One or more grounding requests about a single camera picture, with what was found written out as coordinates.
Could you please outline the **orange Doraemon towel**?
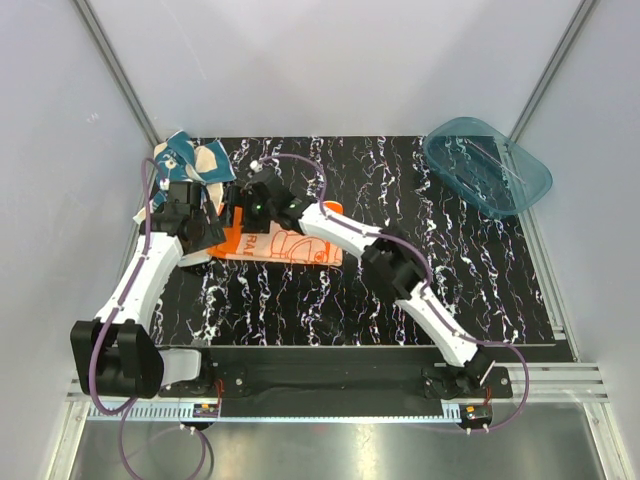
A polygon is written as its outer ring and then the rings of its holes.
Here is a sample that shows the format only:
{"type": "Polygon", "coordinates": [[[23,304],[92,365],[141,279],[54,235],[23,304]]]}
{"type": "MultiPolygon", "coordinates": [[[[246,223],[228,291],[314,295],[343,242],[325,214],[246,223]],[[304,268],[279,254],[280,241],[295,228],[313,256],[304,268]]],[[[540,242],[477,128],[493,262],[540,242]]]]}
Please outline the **orange Doraemon towel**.
{"type": "Polygon", "coordinates": [[[341,248],[316,236],[285,230],[275,222],[270,223],[267,233],[244,233],[243,214],[242,207],[234,208],[233,223],[224,228],[226,242],[206,249],[209,257],[334,267],[343,264],[341,248]]]}

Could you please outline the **teal Doraemon towel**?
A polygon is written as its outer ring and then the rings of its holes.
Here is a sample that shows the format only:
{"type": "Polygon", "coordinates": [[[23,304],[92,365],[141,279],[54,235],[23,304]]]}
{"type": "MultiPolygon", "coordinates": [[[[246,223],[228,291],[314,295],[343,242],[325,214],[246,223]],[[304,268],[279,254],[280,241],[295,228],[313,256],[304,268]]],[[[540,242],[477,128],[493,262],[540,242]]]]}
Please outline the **teal Doraemon towel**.
{"type": "MultiPolygon", "coordinates": [[[[195,208],[213,204],[218,216],[224,186],[236,179],[220,142],[197,146],[184,131],[173,134],[157,145],[153,156],[142,164],[143,167],[149,165],[155,168],[156,177],[151,183],[143,183],[145,204],[134,216],[141,235],[141,251],[136,254],[136,259],[141,262],[150,257],[153,240],[148,236],[152,233],[174,237],[181,246],[177,236],[178,217],[172,210],[173,204],[195,208]]],[[[180,263],[191,266],[208,259],[205,250],[184,255],[182,248],[180,263]]]]}

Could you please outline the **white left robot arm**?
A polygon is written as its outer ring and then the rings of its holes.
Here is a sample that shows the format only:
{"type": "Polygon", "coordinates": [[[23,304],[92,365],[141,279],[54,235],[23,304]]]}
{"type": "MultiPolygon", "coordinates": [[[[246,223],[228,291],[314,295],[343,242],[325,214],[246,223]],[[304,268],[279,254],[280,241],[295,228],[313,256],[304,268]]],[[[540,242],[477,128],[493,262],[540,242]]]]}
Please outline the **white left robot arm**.
{"type": "Polygon", "coordinates": [[[177,267],[208,260],[226,239],[218,218],[223,188],[173,181],[158,206],[136,217],[139,237],[123,278],[93,319],[78,321],[70,341],[82,391],[101,397],[150,399],[182,384],[196,396],[215,386],[216,372],[196,349],[163,349],[149,334],[156,304],[177,267]]]}

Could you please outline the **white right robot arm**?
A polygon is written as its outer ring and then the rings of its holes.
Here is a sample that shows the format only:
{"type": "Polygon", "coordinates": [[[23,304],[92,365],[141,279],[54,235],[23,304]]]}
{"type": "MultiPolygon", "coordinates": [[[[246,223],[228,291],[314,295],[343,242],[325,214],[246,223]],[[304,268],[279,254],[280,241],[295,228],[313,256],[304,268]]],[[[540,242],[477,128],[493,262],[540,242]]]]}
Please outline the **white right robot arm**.
{"type": "Polygon", "coordinates": [[[399,229],[366,225],[329,209],[321,200],[299,197],[271,168],[254,174],[244,185],[229,184],[221,216],[229,225],[239,221],[247,233],[262,233],[275,223],[355,257],[369,288],[408,314],[440,351],[445,366],[427,377],[436,394],[472,397],[488,387],[495,361],[437,299],[428,262],[399,229]]]}

